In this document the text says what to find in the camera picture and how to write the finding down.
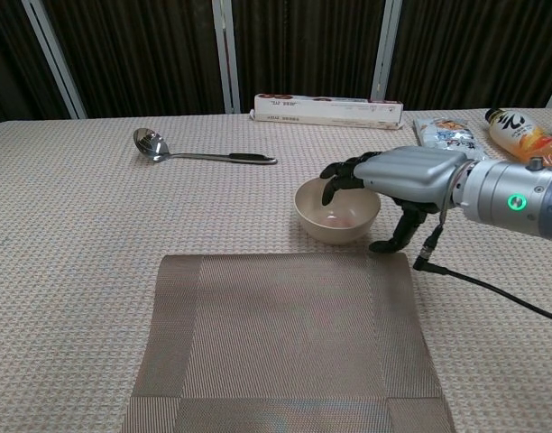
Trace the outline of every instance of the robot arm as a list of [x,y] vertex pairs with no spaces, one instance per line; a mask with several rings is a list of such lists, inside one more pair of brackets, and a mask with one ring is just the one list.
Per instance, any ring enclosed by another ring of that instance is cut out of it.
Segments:
[[330,179],[323,205],[339,189],[368,188],[402,207],[392,239],[371,244],[376,253],[399,251],[427,214],[452,207],[479,223],[552,239],[552,167],[543,167],[540,158],[525,166],[410,146],[330,164],[320,177]]

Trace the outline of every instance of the ladle handle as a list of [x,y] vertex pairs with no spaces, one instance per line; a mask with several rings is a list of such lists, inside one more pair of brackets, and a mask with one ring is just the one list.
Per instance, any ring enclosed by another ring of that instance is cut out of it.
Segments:
[[260,155],[259,153],[230,153],[228,155],[215,155],[212,153],[173,153],[170,157],[256,165],[272,165],[278,162],[278,160],[274,158]]

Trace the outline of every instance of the placemat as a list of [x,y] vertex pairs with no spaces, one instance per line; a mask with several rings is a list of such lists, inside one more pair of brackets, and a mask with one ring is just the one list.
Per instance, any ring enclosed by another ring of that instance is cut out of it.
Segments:
[[453,431],[405,254],[166,256],[136,431]]

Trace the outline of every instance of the tablecloth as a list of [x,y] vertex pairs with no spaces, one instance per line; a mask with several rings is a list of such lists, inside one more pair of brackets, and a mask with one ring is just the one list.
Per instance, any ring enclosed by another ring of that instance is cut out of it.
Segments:
[[[523,110],[548,126],[552,109]],[[247,115],[0,124],[0,431],[119,431],[146,346],[167,254],[362,251],[388,239],[391,200],[371,233],[328,246],[299,227],[303,181],[331,161],[417,143],[412,119],[457,116],[493,157],[485,110],[407,112],[399,131],[257,123]],[[258,152],[280,163],[147,161],[138,127],[173,151]],[[412,261],[430,216],[405,253]],[[552,242],[452,210],[434,263],[552,311]],[[552,322],[488,290],[413,272],[415,297],[458,431],[552,431]]]

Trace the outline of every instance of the snack bag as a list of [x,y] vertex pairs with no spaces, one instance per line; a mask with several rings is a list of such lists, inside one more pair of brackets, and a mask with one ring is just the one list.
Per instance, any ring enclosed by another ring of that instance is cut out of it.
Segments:
[[476,141],[464,119],[414,119],[414,128],[421,146],[464,152],[471,160],[488,158],[483,146]]

